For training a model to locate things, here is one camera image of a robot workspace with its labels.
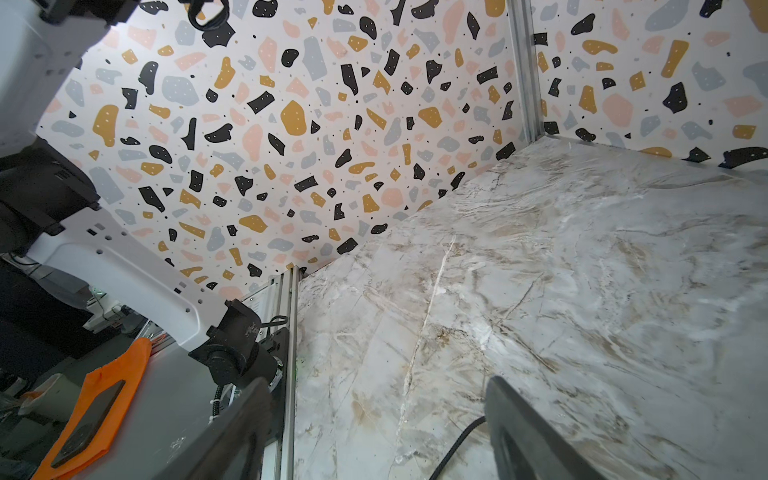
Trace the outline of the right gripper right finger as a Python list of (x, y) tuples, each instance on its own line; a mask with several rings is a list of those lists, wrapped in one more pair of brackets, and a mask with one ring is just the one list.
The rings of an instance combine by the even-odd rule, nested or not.
[(488, 382), (484, 412), (500, 479), (603, 477), (500, 376)]

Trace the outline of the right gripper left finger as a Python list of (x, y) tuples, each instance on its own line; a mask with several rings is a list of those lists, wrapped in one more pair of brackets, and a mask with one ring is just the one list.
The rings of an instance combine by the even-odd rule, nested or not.
[(272, 396), (257, 379), (235, 405), (155, 477), (157, 479), (259, 479), (271, 425)]

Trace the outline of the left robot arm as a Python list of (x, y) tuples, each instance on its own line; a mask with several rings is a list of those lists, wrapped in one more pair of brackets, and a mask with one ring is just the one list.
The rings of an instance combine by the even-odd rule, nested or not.
[(238, 300), (195, 287), (133, 238), (93, 183), (37, 134), (83, 54), (136, 9), (133, 1), (1, 5), (1, 249), (100, 287), (156, 323), (220, 385), (278, 384), (284, 360)]

